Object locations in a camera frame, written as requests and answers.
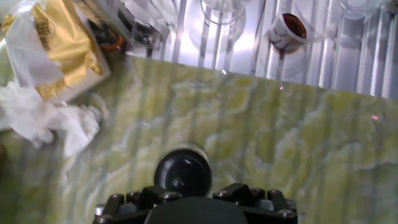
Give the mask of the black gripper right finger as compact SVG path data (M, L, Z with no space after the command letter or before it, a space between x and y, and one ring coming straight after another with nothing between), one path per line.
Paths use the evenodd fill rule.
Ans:
M249 224L297 224L297 203L277 189L265 190L233 183L213 193L213 198L231 202L242 210Z

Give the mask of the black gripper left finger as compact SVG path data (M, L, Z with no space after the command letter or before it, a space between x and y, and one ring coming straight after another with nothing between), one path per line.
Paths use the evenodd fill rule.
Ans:
M168 191L157 185L125 195L112 194L106 203L95 206L92 224L145 224L156 206L178 199L178 192Z

